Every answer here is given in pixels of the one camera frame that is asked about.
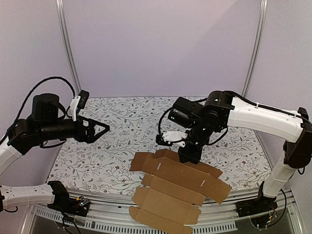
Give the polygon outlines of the brown cardboard box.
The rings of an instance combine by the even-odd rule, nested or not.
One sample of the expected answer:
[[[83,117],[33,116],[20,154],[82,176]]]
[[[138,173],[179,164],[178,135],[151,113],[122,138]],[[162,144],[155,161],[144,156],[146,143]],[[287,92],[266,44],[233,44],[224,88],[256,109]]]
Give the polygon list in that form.
[[[176,152],[136,152],[131,172],[143,172],[141,186],[132,197],[130,217],[169,234],[191,234],[200,207],[207,198],[221,204],[231,187],[219,177],[222,171],[199,162],[181,163]]]

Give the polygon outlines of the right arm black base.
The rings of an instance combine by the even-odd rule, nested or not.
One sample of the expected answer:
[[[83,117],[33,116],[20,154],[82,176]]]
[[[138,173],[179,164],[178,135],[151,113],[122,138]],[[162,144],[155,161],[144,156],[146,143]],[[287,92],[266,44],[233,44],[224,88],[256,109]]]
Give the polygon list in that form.
[[[250,218],[251,224],[258,230],[268,229],[276,225],[284,216],[287,208],[287,197],[283,189],[280,192],[284,196],[284,209],[282,214],[277,217],[276,208],[278,207],[275,198],[265,197],[263,193],[264,181],[259,186],[258,195],[254,199],[239,201],[235,204],[238,217],[246,217],[267,212],[266,215],[259,215]]]

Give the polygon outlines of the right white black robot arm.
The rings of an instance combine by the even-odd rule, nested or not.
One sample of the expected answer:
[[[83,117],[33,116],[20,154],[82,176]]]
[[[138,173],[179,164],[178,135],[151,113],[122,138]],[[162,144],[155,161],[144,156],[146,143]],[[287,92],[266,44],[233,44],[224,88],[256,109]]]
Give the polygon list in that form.
[[[168,119],[186,129],[185,133],[165,132],[161,138],[180,146],[181,162],[199,163],[202,149],[210,145],[212,133],[229,127],[246,128],[284,139],[283,155],[252,202],[261,213],[276,198],[296,170],[304,169],[312,158],[312,123],[306,109],[282,110],[252,102],[234,91],[213,91],[207,98],[190,101],[179,97],[169,109]]]

